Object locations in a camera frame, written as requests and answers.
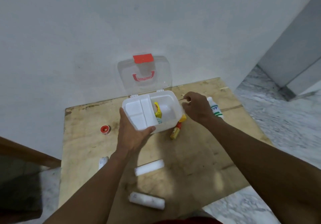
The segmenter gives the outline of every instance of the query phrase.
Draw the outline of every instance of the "red clothing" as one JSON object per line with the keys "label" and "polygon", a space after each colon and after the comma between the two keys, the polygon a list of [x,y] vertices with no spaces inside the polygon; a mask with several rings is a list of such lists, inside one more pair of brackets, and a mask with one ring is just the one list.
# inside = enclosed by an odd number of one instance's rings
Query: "red clothing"
{"label": "red clothing", "polygon": [[222,222],[214,218],[197,216],[187,218],[186,220],[163,220],[155,224],[222,224]]}

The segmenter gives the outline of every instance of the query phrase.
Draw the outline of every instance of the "box lid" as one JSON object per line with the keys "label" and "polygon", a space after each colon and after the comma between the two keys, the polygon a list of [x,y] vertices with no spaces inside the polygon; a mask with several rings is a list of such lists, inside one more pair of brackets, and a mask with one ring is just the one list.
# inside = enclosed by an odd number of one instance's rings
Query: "box lid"
{"label": "box lid", "polygon": [[133,56],[117,64],[128,95],[147,93],[172,86],[170,63],[164,56]]}

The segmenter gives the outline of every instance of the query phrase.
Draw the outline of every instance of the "plastic box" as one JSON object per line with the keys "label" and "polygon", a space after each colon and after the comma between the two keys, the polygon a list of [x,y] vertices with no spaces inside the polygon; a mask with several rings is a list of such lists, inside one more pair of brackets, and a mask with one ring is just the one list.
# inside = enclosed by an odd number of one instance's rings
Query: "plastic box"
{"label": "plastic box", "polygon": [[[135,129],[155,126],[153,133],[174,128],[183,115],[182,107],[174,93],[164,88],[172,84],[171,69],[164,56],[152,57],[153,61],[138,63],[134,59],[118,63],[118,71],[126,91],[131,96],[123,101],[124,109]],[[157,102],[162,111],[162,123],[158,123],[152,104]]]}

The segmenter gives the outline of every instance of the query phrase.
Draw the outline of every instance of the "table top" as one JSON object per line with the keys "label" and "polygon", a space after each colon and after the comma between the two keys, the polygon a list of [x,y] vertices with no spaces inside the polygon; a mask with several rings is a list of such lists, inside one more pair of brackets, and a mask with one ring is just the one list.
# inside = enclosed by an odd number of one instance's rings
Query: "table top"
{"label": "table top", "polygon": [[[178,99],[189,91],[211,96],[227,123],[272,145],[220,78],[169,89]],[[119,107],[126,98],[66,109],[59,206],[98,171],[101,157],[110,157],[115,151]],[[102,125],[111,126],[108,135],[100,132]],[[147,224],[177,218],[249,185],[222,146],[203,126],[187,117],[176,140],[170,139],[171,133],[172,129],[153,134],[127,164],[108,223]],[[164,168],[135,176],[135,167],[158,159],[164,160]],[[130,203],[128,196],[132,191],[164,198],[165,210]]]}

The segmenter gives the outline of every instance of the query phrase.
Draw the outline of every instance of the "marble floor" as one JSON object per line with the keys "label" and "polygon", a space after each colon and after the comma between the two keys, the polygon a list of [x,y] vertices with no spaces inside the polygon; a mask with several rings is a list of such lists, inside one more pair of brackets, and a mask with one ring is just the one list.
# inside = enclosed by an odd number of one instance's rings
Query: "marble floor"
{"label": "marble floor", "polygon": [[[235,94],[273,144],[321,168],[321,91],[287,102],[275,83],[255,67]],[[39,173],[43,214],[24,223],[43,223],[57,208],[60,169]],[[252,187],[242,189],[203,208],[224,224],[279,223]]]}

